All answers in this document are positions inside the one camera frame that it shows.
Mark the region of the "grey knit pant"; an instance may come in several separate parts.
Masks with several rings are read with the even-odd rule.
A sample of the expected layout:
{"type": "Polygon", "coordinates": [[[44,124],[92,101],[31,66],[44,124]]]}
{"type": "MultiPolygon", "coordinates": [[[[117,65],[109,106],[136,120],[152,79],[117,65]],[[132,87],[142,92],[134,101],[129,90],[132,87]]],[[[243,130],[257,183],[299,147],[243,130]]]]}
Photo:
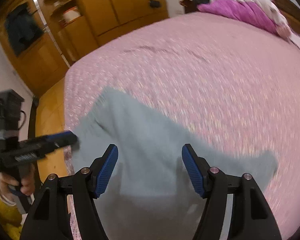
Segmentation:
{"type": "Polygon", "coordinates": [[[106,191],[95,201],[109,239],[192,239],[205,200],[195,193],[181,158],[182,146],[224,173],[250,173],[264,190],[277,171],[273,153],[232,157],[129,94],[107,87],[74,129],[75,171],[89,166],[110,144],[119,150],[106,191]]]}

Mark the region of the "black television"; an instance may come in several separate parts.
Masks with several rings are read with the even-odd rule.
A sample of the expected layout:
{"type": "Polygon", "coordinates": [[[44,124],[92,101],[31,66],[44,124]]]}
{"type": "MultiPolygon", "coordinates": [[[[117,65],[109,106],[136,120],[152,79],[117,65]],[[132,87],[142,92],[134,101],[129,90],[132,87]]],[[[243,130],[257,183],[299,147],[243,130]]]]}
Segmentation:
{"type": "Polygon", "coordinates": [[[5,29],[15,56],[19,56],[44,33],[30,13],[28,3],[18,5],[7,15],[5,29]]]}

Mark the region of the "pink floral bedspread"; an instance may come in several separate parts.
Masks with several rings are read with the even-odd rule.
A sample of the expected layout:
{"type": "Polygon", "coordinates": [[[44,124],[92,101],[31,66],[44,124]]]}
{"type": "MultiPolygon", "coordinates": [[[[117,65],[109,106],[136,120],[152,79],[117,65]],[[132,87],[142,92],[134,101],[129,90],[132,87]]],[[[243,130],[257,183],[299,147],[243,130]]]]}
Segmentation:
{"type": "Polygon", "coordinates": [[[269,151],[277,171],[262,190],[283,239],[300,227],[300,50],[251,25],[202,12],[119,37],[65,77],[74,131],[110,87],[232,157],[269,151]]]}

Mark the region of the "wooden wardrobe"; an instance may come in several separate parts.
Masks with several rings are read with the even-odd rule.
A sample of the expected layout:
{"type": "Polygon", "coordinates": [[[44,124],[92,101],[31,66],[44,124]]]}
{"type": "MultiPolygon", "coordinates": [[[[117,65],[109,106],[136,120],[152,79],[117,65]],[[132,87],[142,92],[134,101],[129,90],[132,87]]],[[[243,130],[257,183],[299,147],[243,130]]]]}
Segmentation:
{"type": "Polygon", "coordinates": [[[168,17],[166,0],[0,0],[0,43],[17,74],[42,96],[79,59],[104,44],[168,17]],[[5,29],[7,15],[28,3],[43,35],[15,56],[5,29]]]}

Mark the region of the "black wardrobe knob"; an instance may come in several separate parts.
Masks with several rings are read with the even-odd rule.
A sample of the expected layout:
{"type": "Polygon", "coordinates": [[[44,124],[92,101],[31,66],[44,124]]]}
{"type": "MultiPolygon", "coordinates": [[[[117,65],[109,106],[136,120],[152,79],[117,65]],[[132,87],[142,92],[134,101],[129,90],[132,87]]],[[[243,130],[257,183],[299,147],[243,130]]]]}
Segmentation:
{"type": "Polygon", "coordinates": [[[149,0],[149,6],[153,9],[156,9],[161,7],[161,3],[157,0],[149,0]]]}

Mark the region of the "purple and white quilt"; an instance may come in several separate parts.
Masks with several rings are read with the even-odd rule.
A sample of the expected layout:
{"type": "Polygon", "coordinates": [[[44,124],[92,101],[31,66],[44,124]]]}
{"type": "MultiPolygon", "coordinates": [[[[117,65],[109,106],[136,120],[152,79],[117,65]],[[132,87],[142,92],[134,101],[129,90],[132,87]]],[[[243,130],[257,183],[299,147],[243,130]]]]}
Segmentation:
{"type": "Polygon", "coordinates": [[[273,0],[210,0],[197,6],[207,12],[238,20],[288,40],[292,30],[273,0]]]}

